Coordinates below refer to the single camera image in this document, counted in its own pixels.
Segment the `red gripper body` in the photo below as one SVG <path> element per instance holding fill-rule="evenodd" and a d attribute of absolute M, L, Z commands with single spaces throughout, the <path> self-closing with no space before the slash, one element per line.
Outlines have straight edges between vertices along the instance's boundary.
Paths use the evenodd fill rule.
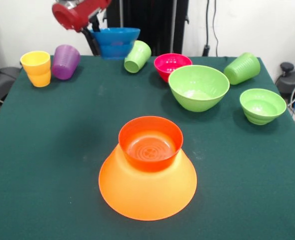
<path fill-rule="evenodd" d="M 52 5 L 55 19 L 66 30 L 81 32 L 90 24 L 90 17 L 105 10 L 111 0 L 56 0 Z"/>

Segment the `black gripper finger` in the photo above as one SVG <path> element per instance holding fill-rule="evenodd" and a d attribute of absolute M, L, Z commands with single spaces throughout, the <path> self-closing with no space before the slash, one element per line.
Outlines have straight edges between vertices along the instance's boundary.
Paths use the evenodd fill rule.
<path fill-rule="evenodd" d="M 100 22 L 96 14 L 89 18 L 89 22 L 91 23 L 91 28 L 94 32 L 100 32 Z"/>
<path fill-rule="evenodd" d="M 90 30 L 88 28 L 83 28 L 81 30 L 83 35 L 85 36 L 85 39 L 89 45 L 89 48 L 94 56 L 100 55 L 100 46 L 97 43 L 97 40 L 92 36 Z"/>

